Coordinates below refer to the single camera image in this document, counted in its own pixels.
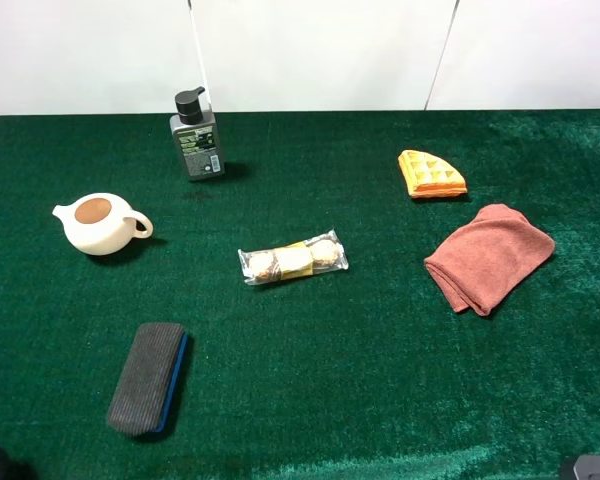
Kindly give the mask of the reddish-brown towel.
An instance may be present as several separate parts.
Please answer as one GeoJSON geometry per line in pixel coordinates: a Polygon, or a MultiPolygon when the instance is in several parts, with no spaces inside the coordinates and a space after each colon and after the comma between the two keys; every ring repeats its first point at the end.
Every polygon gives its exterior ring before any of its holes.
{"type": "Polygon", "coordinates": [[[456,313],[486,317],[548,260],[554,240],[519,211],[490,204],[447,237],[424,266],[456,313]]]}

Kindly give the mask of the grey object bottom right corner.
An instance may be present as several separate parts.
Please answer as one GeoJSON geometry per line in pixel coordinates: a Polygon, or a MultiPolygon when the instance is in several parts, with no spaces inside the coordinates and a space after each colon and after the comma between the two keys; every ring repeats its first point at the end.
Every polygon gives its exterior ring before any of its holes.
{"type": "Polygon", "coordinates": [[[561,480],[600,480],[600,455],[568,458],[559,471],[561,480]]]}

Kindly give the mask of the wrapped pastry snack pack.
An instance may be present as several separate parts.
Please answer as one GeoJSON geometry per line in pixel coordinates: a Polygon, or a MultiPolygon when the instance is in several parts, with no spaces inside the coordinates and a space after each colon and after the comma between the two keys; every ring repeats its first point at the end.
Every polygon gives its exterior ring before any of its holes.
{"type": "Polygon", "coordinates": [[[283,247],[238,250],[238,257],[247,285],[263,285],[349,269],[344,246],[334,230],[283,247]]]}

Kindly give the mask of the orange waffle toy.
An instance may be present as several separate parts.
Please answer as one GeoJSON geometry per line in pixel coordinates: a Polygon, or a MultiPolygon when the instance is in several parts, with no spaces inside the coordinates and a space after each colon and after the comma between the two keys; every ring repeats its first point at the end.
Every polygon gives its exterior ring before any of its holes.
{"type": "Polygon", "coordinates": [[[468,193],[464,177],[451,164],[435,155],[404,150],[398,165],[413,199],[448,198],[468,193]]]}

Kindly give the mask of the green velvet table cloth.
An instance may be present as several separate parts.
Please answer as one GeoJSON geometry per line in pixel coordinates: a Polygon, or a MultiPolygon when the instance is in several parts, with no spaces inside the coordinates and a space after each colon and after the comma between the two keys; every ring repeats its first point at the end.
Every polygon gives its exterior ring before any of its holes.
{"type": "Polygon", "coordinates": [[[0,117],[0,447],[17,479],[554,479],[600,454],[600,110],[222,114],[188,181],[165,115],[0,117]],[[413,199],[404,150],[468,193],[413,199]],[[92,193],[151,237],[92,256],[92,193]],[[491,313],[424,266],[490,204],[551,257],[491,313]],[[247,285],[238,250],[334,230],[348,270],[247,285]],[[187,336],[168,420],[107,412],[136,330],[187,336]]]}

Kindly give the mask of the grey pump soap bottle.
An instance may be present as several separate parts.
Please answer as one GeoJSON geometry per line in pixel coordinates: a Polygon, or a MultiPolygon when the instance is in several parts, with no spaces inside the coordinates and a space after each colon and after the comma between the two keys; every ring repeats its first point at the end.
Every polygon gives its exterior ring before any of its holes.
{"type": "Polygon", "coordinates": [[[171,135],[190,181],[225,173],[215,115],[211,108],[201,105],[204,92],[199,86],[176,94],[176,114],[170,118],[171,135]]]}

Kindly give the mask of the cream ceramic teapot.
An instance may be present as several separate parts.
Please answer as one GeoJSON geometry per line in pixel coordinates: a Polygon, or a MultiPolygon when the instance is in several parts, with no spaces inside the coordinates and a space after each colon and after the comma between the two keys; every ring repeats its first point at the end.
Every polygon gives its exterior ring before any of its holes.
{"type": "Polygon", "coordinates": [[[132,239],[147,239],[154,231],[146,215],[111,193],[92,193],[69,205],[56,205],[52,215],[62,223],[70,244],[92,256],[116,253],[132,239]]]}

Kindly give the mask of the grey blue whiteboard eraser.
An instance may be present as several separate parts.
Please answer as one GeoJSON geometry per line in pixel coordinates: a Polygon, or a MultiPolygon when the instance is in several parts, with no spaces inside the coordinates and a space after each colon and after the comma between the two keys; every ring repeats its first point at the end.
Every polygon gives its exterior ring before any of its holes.
{"type": "Polygon", "coordinates": [[[130,437],[163,431],[187,343],[178,323],[138,327],[107,412],[111,428],[130,437]]]}

